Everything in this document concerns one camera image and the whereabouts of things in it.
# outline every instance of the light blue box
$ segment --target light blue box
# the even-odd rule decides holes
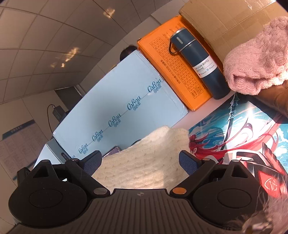
[[[164,125],[172,127],[188,113],[170,86],[134,51],[103,77],[72,109],[53,135],[71,156],[94,150],[122,150]]]

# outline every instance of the blue vacuum bottle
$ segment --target blue vacuum bottle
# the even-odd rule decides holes
[[[177,49],[175,52],[171,51],[172,43]],[[228,84],[217,64],[186,28],[179,29],[170,37],[169,53],[174,55],[178,52],[192,66],[213,98],[223,98],[230,92]]]

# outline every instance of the white knitted fabric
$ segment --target white knitted fabric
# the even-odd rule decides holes
[[[102,159],[92,175],[110,192],[114,188],[166,188],[168,192],[188,174],[179,165],[181,150],[189,150],[188,131],[161,127],[117,154]]]

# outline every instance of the silver screw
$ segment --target silver screw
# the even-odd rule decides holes
[[[108,192],[106,188],[96,188],[93,191],[96,195],[104,195]]]

